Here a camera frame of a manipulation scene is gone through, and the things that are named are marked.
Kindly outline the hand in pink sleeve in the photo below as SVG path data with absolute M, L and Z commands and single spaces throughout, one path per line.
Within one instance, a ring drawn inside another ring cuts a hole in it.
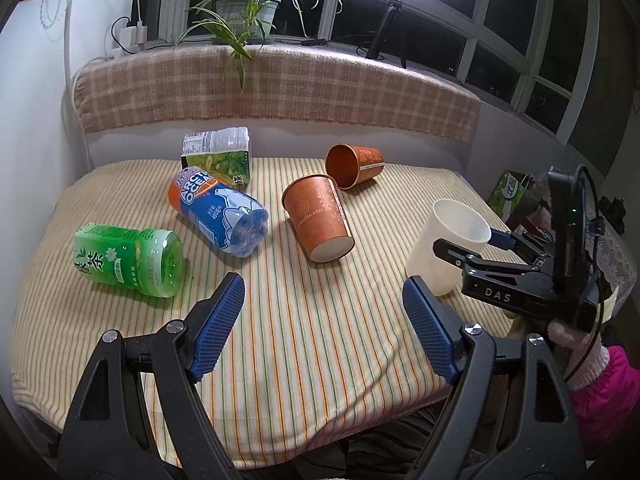
M 552 342 L 572 351 L 584 348 L 584 339 L 588 337 L 588 334 L 575 330 L 559 320 L 554 320 L 548 325 L 547 333 Z

